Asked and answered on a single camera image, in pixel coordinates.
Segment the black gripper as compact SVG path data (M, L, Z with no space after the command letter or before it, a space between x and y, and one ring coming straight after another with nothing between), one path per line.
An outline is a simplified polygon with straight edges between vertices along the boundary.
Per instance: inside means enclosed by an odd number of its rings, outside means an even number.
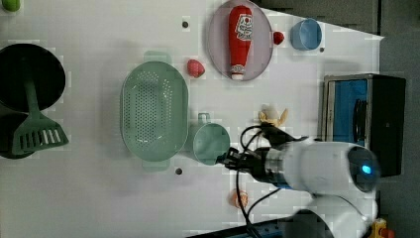
M230 148L226 154L217 157L216 163L225 165L229 170L261 176L264 174L266 154L266 148L258 148L248 153L240 153L237 149Z

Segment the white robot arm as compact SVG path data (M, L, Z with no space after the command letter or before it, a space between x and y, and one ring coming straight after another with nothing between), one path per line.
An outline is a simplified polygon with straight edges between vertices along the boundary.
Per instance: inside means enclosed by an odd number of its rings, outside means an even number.
M376 219L380 167L360 145L300 138L247 153L230 148L216 162L311 194L308 204L280 220L282 238L363 238Z

